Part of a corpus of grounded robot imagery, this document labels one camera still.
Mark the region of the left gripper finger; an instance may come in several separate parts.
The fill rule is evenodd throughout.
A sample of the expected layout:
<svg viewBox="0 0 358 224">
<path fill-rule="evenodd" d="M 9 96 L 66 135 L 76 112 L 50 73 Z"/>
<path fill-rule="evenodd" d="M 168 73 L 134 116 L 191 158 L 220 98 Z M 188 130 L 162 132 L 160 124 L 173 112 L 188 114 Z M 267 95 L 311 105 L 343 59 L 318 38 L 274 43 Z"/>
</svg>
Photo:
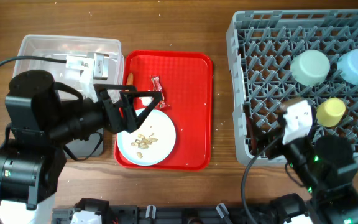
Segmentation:
<svg viewBox="0 0 358 224">
<path fill-rule="evenodd" d="M 140 113 L 140 115 L 136 115 L 135 117 L 135 124 L 136 128 L 139 129 L 143 122 L 146 120 L 150 112 L 158 105 L 158 103 L 161 101 L 162 98 L 153 98 L 153 101 L 151 104 L 149 104 L 146 108 L 143 109 L 143 111 Z"/>
<path fill-rule="evenodd" d="M 159 91 L 135 91 L 135 90 L 125 90 L 120 92 L 120 96 L 124 97 L 152 97 L 152 98 L 161 98 L 162 94 Z"/>
</svg>

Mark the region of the orange carrot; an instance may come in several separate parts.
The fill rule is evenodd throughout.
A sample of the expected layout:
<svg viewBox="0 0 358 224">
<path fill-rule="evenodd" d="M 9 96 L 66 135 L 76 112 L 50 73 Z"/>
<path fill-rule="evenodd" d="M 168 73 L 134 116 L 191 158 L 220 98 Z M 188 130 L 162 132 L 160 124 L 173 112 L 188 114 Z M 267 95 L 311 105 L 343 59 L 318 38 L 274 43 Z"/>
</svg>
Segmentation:
<svg viewBox="0 0 358 224">
<path fill-rule="evenodd" d="M 134 82 L 134 76 L 132 73 L 130 73 L 127 76 L 126 85 L 133 85 L 133 82 Z"/>
</svg>

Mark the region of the white tissue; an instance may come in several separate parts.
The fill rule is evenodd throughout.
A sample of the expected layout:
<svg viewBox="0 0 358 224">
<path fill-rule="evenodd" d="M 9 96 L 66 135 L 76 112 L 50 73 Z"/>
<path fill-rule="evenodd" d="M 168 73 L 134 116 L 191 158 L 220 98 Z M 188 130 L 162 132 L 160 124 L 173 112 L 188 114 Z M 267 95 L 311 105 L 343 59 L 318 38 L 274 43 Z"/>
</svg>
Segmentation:
<svg viewBox="0 0 358 224">
<path fill-rule="evenodd" d="M 140 97 L 140 100 L 144 106 L 148 106 L 153 101 L 153 98 L 150 96 L 143 96 L 143 97 Z"/>
</svg>

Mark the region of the light blue plate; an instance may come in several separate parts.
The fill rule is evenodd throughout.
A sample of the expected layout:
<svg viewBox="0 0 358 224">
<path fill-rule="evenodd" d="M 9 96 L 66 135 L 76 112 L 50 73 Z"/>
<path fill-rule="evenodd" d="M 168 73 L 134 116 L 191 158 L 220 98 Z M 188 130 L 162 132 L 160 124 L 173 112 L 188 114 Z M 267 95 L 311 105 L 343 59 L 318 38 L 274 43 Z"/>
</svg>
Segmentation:
<svg viewBox="0 0 358 224">
<path fill-rule="evenodd" d="M 148 149 L 141 150 L 143 158 L 136 155 L 138 149 L 131 146 L 131 142 L 137 139 L 138 134 L 148 137 L 154 133 L 158 139 Z M 159 110 L 152 110 L 142 126 L 132 133 L 123 131 L 116 135 L 119 152 L 125 159 L 138 166 L 152 166 L 166 159 L 173 151 L 176 142 L 176 129 L 172 120 Z"/>
</svg>

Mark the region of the red snack wrapper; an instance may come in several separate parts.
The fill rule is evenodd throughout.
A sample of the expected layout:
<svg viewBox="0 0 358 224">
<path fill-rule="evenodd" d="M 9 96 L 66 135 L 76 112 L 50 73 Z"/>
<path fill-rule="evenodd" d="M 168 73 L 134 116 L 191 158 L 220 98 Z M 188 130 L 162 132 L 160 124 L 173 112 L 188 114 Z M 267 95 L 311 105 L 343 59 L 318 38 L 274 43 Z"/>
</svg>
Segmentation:
<svg viewBox="0 0 358 224">
<path fill-rule="evenodd" d="M 168 108 L 170 105 L 166 103 L 165 101 L 165 95 L 163 94 L 163 87 L 160 83 L 160 77 L 159 76 L 154 76 L 151 78 L 152 84 L 153 84 L 153 91 L 159 91 L 161 92 L 162 95 L 162 99 L 161 101 L 158 103 L 157 108 L 159 110 L 162 110 L 164 108 Z"/>
</svg>

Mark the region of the yellow cup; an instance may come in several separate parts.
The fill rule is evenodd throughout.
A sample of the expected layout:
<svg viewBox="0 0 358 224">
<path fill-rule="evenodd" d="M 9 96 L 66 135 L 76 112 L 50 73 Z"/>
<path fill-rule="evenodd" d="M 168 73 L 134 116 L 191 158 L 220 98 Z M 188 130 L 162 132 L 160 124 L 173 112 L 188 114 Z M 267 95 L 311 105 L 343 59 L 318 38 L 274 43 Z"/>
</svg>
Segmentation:
<svg viewBox="0 0 358 224">
<path fill-rule="evenodd" d="M 339 124 L 345 112 L 346 105 L 342 100 L 330 98 L 317 107 L 316 119 L 321 126 L 330 128 Z"/>
</svg>

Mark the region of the green bowl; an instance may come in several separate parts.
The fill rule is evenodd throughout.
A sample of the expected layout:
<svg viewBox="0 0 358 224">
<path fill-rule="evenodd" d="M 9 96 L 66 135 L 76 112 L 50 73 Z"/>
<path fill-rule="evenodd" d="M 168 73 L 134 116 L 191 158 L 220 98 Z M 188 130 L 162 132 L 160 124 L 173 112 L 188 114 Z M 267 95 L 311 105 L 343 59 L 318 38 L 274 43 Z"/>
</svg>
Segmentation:
<svg viewBox="0 0 358 224">
<path fill-rule="evenodd" d="M 329 70 L 328 57 L 318 50 L 307 50 L 296 56 L 290 71 L 293 78 L 304 86 L 316 86 L 325 81 Z"/>
</svg>

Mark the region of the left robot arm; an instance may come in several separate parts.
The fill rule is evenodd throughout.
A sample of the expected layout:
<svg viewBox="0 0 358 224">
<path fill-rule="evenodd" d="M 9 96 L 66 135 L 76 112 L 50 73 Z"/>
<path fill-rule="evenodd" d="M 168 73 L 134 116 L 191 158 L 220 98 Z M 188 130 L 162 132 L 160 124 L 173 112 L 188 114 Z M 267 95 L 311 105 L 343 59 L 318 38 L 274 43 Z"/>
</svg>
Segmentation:
<svg viewBox="0 0 358 224">
<path fill-rule="evenodd" d="M 132 133 L 162 100 L 158 91 L 95 85 L 96 100 L 56 82 L 51 73 L 30 70 L 15 76 L 5 99 L 11 122 L 0 146 L 0 223 L 48 220 L 58 178 L 73 153 L 68 143 L 86 141 L 102 129 Z"/>
</svg>

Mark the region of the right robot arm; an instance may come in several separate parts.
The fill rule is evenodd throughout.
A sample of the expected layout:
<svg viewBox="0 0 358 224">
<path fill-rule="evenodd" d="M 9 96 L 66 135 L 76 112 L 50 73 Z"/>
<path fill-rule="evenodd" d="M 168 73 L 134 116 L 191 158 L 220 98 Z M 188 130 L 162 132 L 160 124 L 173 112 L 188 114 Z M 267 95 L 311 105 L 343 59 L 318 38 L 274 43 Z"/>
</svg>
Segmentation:
<svg viewBox="0 0 358 224">
<path fill-rule="evenodd" d="M 296 223 L 302 218 L 311 223 L 358 223 L 358 192 L 353 185 L 358 164 L 347 138 L 327 135 L 313 142 L 318 128 L 314 122 L 306 136 L 283 143 L 286 121 L 283 117 L 278 120 L 279 127 L 268 133 L 247 120 L 252 150 L 257 157 L 284 156 L 285 167 L 297 175 L 292 180 L 306 188 L 311 199 L 304 201 L 297 194 L 288 194 L 266 205 L 245 206 L 246 222 Z"/>
</svg>

